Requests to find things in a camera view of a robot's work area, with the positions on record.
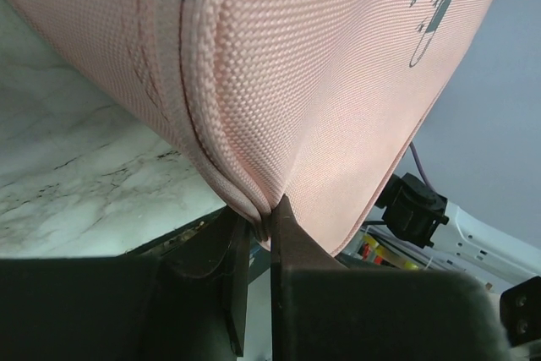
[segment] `pink woven fabric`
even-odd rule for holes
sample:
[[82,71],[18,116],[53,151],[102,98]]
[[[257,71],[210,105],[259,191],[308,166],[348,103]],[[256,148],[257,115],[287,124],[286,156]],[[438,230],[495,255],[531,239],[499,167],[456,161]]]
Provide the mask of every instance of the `pink woven fabric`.
[[260,230],[358,228],[491,0],[9,0]]

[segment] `black plastic part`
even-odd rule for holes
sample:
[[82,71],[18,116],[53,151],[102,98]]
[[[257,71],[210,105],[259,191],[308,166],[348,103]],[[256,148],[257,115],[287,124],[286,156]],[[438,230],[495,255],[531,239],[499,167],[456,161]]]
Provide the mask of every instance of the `black plastic part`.
[[274,361],[499,361],[508,352],[484,289],[451,272],[348,269],[295,221],[270,219]]
[[402,178],[392,175],[375,204],[386,208],[382,219],[395,236],[423,248],[433,245],[430,239],[436,228],[449,221],[446,202],[444,196],[407,173]]
[[339,253],[335,259],[341,263],[342,265],[346,266],[350,269],[360,269],[360,270],[378,270],[382,271],[385,269],[385,267],[382,267],[381,265],[374,264],[373,262],[363,261],[358,258],[352,257],[351,255],[347,255],[344,253]]
[[236,360],[248,269],[231,209],[162,258],[0,260],[0,359]]
[[[204,215],[199,219],[185,224],[177,230],[164,234],[159,238],[155,238],[154,240],[149,241],[136,249],[128,251],[123,255],[153,255],[156,257],[165,257],[174,249],[192,238],[195,234],[200,232],[203,228],[213,223],[222,212],[223,209],[213,211],[208,215]],[[271,253],[266,249],[262,249],[258,241],[254,238],[254,236],[252,236],[250,239],[250,251],[257,248],[259,248],[259,250],[257,250],[253,256],[250,255],[252,264],[249,267],[248,273],[249,284],[271,268]]]
[[501,294],[500,319],[513,347],[541,340],[541,276]]

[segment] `purple cable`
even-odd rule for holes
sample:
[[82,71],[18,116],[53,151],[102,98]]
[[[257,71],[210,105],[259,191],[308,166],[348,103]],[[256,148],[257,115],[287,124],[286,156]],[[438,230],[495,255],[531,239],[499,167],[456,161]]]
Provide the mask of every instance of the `purple cable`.
[[430,183],[429,181],[429,177],[427,177],[426,173],[424,172],[423,164],[421,164],[421,159],[419,158],[417,148],[415,148],[415,144],[413,143],[413,141],[409,143],[409,149],[412,151],[413,160],[415,161],[415,165],[417,166],[417,170],[419,171],[419,175],[421,175],[424,184],[428,186],[432,190],[432,192],[436,193],[436,190],[432,186],[432,183]]

